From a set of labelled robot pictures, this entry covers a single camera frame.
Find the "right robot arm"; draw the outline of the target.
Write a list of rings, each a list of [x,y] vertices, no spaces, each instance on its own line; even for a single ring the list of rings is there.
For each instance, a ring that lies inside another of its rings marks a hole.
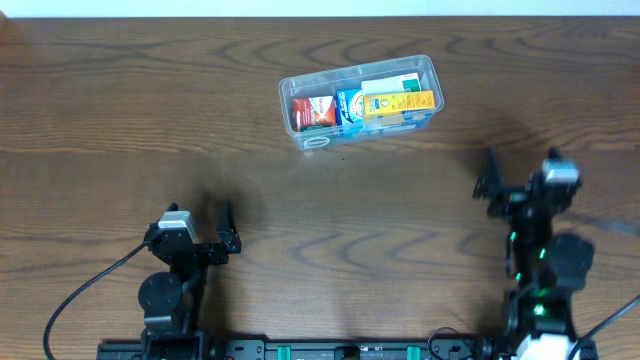
[[[594,245],[553,229],[582,186],[577,165],[550,149],[526,184],[503,183],[496,153],[489,149],[473,198],[487,201],[487,214],[509,226],[505,271],[516,282],[504,294],[504,328],[478,346],[481,359],[594,359],[597,351],[575,330],[571,301],[586,285]]]

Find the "red Panadol ActiFast box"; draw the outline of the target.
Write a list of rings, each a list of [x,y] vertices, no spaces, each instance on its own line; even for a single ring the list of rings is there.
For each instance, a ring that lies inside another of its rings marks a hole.
[[[336,105],[332,96],[293,100],[293,129],[297,132],[337,125]]]

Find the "white green Panadol box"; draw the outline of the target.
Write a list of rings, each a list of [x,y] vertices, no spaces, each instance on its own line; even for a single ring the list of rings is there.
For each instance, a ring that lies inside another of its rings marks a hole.
[[[420,77],[417,73],[397,75],[361,83],[361,90],[365,96],[393,94],[403,92],[419,92],[422,90]]]

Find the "clear plastic container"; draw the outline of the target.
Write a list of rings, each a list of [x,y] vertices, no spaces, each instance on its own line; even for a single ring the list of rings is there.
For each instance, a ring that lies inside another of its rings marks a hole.
[[[431,90],[434,92],[436,103],[434,110],[414,112],[401,125],[383,127],[378,130],[353,130],[351,125],[338,124],[333,127],[316,127],[301,132],[293,129],[294,99],[332,96],[336,105],[338,91],[361,89],[363,81],[409,73],[419,75],[421,91]],[[324,146],[329,147],[413,132],[428,125],[431,118],[444,108],[444,96],[434,64],[426,55],[414,55],[289,77],[280,82],[279,91],[285,128],[293,142],[301,150],[304,150],[303,141],[315,136],[329,137],[331,143]]]

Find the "dark green square box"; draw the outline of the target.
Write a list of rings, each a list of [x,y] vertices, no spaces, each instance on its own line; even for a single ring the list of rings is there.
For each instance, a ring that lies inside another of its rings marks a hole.
[[[327,146],[331,143],[331,139],[326,136],[315,136],[307,138],[303,141],[302,147],[304,150],[315,149]]]

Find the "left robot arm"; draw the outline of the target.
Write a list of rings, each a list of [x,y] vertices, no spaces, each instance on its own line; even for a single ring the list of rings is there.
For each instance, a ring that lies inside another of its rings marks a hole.
[[[138,291],[149,333],[186,334],[195,329],[208,268],[227,264],[229,256],[242,249],[229,202],[222,208],[216,233],[217,242],[196,243],[191,213],[175,203],[149,225],[143,244],[169,266],[149,276]]]

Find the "blue fever patch box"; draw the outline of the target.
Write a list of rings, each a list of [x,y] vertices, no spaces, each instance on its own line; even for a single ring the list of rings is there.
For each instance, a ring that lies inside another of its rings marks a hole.
[[[412,113],[420,112],[411,111],[403,115],[365,120],[364,97],[365,95],[361,89],[342,90],[336,93],[336,120],[338,125],[351,125],[353,130],[378,130],[383,127],[401,125],[410,118]]]

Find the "yellow medicine box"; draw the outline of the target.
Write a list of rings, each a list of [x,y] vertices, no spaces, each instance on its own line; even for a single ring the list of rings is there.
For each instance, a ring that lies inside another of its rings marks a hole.
[[[365,96],[363,104],[365,120],[436,108],[434,92],[431,90]]]

